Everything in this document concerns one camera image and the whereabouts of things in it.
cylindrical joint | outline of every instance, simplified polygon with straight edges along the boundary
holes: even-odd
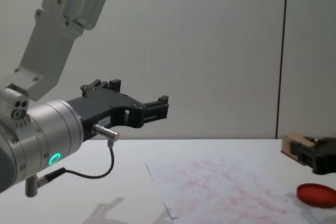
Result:
[[[118,132],[112,131],[108,128],[95,124],[92,127],[92,132],[101,136],[106,137],[107,139],[112,139],[115,142],[119,140],[120,134]]]
[[[37,195],[37,175],[33,175],[26,179],[26,196],[29,198],[35,197]]]
[[[76,152],[83,143],[80,117],[66,102],[37,104],[27,113],[19,123],[0,121],[0,192]]]

bolt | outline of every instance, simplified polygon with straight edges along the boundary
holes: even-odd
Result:
[[[63,0],[56,0],[56,4],[60,5],[63,2]]]
[[[22,113],[21,113],[21,111],[19,111],[19,110],[14,110],[13,112],[12,112],[12,118],[13,119],[20,119],[20,117],[22,116]]]

white wall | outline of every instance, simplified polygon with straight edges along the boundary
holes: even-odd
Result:
[[[42,0],[0,0],[0,77],[19,62]],[[59,85],[122,80],[143,102],[170,96],[169,118],[123,137],[273,138],[284,0],[107,0],[75,42]]]
[[[279,137],[336,135],[336,0],[288,0]]]

wooden block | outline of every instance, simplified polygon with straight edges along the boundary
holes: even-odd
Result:
[[[291,152],[290,152],[290,142],[291,141],[296,141],[296,142],[302,143],[303,145],[305,145],[307,147],[314,146],[314,142],[311,142],[311,141],[305,139],[304,137],[302,137],[302,136],[300,136],[296,133],[287,133],[282,138],[282,150],[281,150],[281,152],[286,154],[290,158],[296,160],[300,164],[305,165],[304,163],[302,163],[298,160],[298,156],[291,154]]]

black clamp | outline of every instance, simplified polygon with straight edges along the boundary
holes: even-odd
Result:
[[[168,96],[164,95],[155,102],[141,103],[120,93],[120,88],[121,80],[96,80],[81,86],[82,97],[68,101],[81,117],[84,141],[95,136],[91,130],[95,124],[106,128],[140,128],[145,123],[167,118]]]
[[[336,138],[305,137],[305,139],[314,144],[306,146],[300,142],[291,141],[291,154],[298,156],[298,161],[310,166],[315,174],[336,173]]]

